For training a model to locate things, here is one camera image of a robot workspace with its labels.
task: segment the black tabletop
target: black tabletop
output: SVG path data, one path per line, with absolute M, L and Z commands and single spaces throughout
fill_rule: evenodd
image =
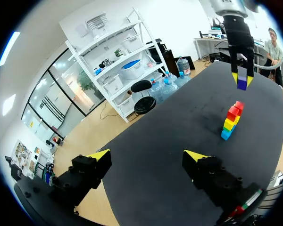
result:
M 223 123 L 236 100 L 244 111 L 224 141 Z M 193 185 L 182 167 L 183 150 L 217 156 L 244 186 L 256 182 L 265 189 L 282 142 L 281 88 L 255 73 L 247 90 L 239 90 L 230 64 L 216 62 L 105 145 L 112 166 L 104 187 L 120 226 L 212 226 L 222 210 Z

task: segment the glass wall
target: glass wall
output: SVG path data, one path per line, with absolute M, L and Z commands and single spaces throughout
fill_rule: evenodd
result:
M 75 104 L 88 114 L 103 100 L 104 96 L 91 82 L 81 66 L 67 50 L 49 69 L 60 87 L 75 102 Z
M 40 119 L 30 105 L 27 105 L 24 109 L 22 121 L 30 129 L 30 131 L 43 142 L 46 142 L 46 140 L 52 140 L 53 136 L 56 135 L 55 132 L 52 131 L 42 119 Z
M 31 93 L 21 120 L 43 142 L 64 139 L 105 100 L 67 49 Z

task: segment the potted plant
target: potted plant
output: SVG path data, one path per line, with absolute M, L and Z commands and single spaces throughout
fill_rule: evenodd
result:
M 77 83 L 81 85 L 81 88 L 83 91 L 93 89 L 94 95 L 99 99 L 103 99 L 104 96 L 101 94 L 101 92 L 96 88 L 96 86 L 93 84 L 93 82 L 90 80 L 90 78 L 87 76 L 84 70 L 82 70 L 79 73 L 79 77 L 77 78 Z

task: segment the black stool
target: black stool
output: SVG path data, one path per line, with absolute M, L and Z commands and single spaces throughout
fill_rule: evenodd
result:
M 133 93 L 137 93 L 137 92 L 144 91 L 146 89 L 150 89 L 151 87 L 152 87 L 151 82 L 149 82 L 148 80 L 142 80 L 132 85 L 131 91 Z M 137 114 L 148 113 L 156 105 L 156 101 L 153 97 L 144 97 L 142 93 L 141 95 L 142 95 L 142 99 L 137 101 L 137 103 L 134 105 L 134 111 Z

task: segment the red block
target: red block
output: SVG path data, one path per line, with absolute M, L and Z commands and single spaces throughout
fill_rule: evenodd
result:
M 239 113 L 239 109 L 234 106 L 231 106 L 231 108 L 227 112 L 227 118 L 231 121 L 235 121 L 238 113 Z
M 235 107 L 239 109 L 238 116 L 241 116 L 244 109 L 244 103 L 240 101 L 236 101 Z

